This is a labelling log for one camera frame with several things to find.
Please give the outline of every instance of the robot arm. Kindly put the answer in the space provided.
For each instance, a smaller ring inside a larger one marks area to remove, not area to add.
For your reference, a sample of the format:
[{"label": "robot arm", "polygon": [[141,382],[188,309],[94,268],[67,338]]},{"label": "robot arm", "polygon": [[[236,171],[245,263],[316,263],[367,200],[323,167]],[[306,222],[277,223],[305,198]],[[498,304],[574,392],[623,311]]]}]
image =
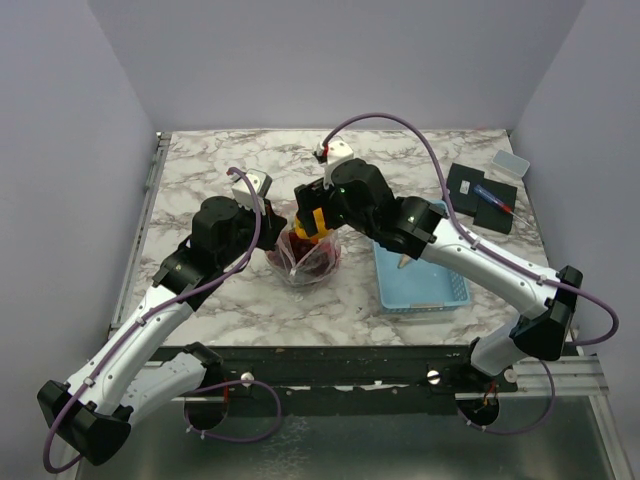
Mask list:
[{"label": "robot arm", "polygon": [[[271,178],[256,170],[246,176],[259,199],[262,221],[257,247],[273,249],[286,220],[273,212],[266,199]],[[193,217],[191,236],[162,262],[153,285],[104,347],[64,384],[49,381],[38,392],[49,426],[72,396],[77,396],[57,433],[94,465],[115,454],[132,424],[175,396],[198,388],[211,367],[219,367],[215,354],[194,344],[159,369],[136,377],[167,336],[215,288],[174,303],[150,318],[145,314],[222,277],[224,270],[249,248],[256,226],[253,197],[242,181],[236,181],[232,191],[234,199],[212,197],[202,203]],[[109,357],[114,345],[119,347]],[[105,361],[94,375],[96,366]]]},{"label": "robot arm", "polygon": [[513,305],[520,317],[472,344],[470,366],[480,375],[498,375],[510,364],[533,356],[556,360],[575,311],[576,296],[537,283],[477,249],[482,242],[511,262],[548,278],[579,287],[582,274],[572,267],[557,272],[534,265],[468,232],[469,244],[445,210],[419,197],[395,197],[380,170],[343,141],[333,141],[316,158],[324,178],[296,189],[298,235],[318,233],[314,211],[321,209],[327,229],[349,225],[389,251],[450,268]]}]

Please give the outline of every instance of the black metal frame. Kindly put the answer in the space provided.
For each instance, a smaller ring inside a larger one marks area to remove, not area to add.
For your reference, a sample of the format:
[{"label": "black metal frame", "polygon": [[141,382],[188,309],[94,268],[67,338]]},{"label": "black metal frame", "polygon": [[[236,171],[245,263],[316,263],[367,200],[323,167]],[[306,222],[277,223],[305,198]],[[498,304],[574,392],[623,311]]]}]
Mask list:
[{"label": "black metal frame", "polygon": [[[466,374],[469,345],[199,347],[221,360],[213,366],[209,363],[202,386],[239,379],[251,372],[276,390],[283,412],[293,415],[454,415],[456,393],[482,393],[492,381]],[[193,353],[194,346],[187,350]],[[164,362],[181,351],[184,349],[180,347],[162,347],[151,360]],[[428,379],[429,371],[437,371],[439,376]],[[498,391],[514,392],[518,388],[503,376],[495,380]],[[216,423],[212,424],[212,419],[220,418],[219,413],[227,408],[230,416],[273,415],[270,395],[260,387],[196,396],[213,396],[207,402],[187,401],[186,408],[197,428],[211,428]]]}]

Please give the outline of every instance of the white cable clip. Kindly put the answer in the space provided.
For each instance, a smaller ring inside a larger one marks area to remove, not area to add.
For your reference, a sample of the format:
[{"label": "white cable clip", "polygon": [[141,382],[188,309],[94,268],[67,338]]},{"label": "white cable clip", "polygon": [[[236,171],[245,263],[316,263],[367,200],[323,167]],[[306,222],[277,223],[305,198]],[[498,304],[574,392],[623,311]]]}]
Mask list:
[{"label": "white cable clip", "polygon": [[482,238],[480,237],[476,237],[476,239],[473,241],[473,243],[471,244],[471,250],[476,250],[476,248],[478,247],[478,245],[480,245],[480,242],[482,242]]}]

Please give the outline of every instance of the screw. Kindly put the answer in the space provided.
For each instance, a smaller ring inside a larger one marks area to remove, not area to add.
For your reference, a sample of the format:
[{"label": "screw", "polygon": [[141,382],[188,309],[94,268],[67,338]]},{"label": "screw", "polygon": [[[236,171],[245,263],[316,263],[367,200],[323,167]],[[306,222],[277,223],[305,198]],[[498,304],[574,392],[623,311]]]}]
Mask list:
[{"label": "screw", "polygon": [[[251,372],[244,372],[242,375],[240,375],[240,380],[253,381],[253,380],[255,380],[255,377],[253,376],[253,373],[251,373]],[[242,385],[244,387],[247,387],[247,388],[251,386],[250,383],[243,383]]]},{"label": "screw", "polygon": [[518,374],[513,368],[507,368],[504,371],[504,379],[509,383],[516,383],[518,380]]},{"label": "screw", "polygon": [[440,383],[440,372],[437,370],[429,370],[427,372],[427,382],[431,385],[437,385]]}]

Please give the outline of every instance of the small white container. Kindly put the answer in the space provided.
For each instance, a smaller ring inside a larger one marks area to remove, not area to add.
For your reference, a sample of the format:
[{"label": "small white container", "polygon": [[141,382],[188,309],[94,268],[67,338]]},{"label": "small white container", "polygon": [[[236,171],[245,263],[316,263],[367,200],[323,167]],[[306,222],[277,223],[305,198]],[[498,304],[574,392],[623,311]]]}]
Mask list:
[{"label": "small white container", "polygon": [[512,153],[499,150],[491,160],[491,168],[502,172],[511,178],[521,180],[529,170],[530,163],[524,158],[517,157]]}]

